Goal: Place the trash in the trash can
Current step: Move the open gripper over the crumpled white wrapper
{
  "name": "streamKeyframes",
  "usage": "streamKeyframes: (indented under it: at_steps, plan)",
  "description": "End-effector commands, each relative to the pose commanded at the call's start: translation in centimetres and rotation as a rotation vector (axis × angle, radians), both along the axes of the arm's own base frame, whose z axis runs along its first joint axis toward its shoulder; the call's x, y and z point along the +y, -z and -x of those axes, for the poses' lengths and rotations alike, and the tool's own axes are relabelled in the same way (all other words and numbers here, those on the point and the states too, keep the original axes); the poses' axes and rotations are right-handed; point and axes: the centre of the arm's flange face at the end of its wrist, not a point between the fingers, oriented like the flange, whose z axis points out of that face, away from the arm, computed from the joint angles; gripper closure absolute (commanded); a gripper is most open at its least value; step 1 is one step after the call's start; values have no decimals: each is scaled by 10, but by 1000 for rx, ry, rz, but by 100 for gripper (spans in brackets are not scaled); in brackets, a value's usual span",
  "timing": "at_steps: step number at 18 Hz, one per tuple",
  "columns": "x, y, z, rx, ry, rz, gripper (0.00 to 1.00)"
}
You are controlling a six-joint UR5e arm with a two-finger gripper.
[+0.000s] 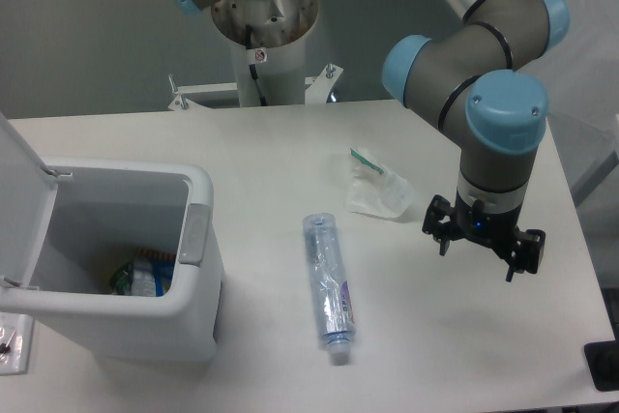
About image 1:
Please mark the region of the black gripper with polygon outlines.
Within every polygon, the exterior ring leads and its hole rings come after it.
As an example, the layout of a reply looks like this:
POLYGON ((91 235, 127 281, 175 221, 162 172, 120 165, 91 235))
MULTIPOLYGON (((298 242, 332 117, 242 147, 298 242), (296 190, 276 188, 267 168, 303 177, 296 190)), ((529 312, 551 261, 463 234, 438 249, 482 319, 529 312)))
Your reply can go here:
POLYGON ((441 256, 453 241, 461 239, 497 250, 508 265, 506 282, 511 282, 515 274, 537 274, 544 257, 545 232, 517 227, 521 208, 491 214, 484 207, 468 205, 459 194, 455 206, 436 194, 427 207, 422 231, 439 245, 441 256))

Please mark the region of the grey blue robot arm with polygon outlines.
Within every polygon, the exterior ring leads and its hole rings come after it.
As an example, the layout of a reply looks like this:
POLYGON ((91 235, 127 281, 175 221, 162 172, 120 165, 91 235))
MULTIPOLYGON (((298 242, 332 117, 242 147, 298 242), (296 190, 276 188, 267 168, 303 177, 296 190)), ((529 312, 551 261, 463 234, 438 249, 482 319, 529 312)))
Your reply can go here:
MULTIPOLYGON (((302 45, 317 0, 175 0, 187 13, 209 11, 236 57, 243 106, 307 101, 302 45)), ((413 35, 387 55, 381 80, 461 152, 454 200, 435 196, 423 231, 442 250, 465 239, 493 250, 510 275, 539 270, 545 234, 521 230, 519 213, 538 146, 548 96, 522 68, 567 34, 564 0, 446 0, 462 21, 436 42, 413 35)))

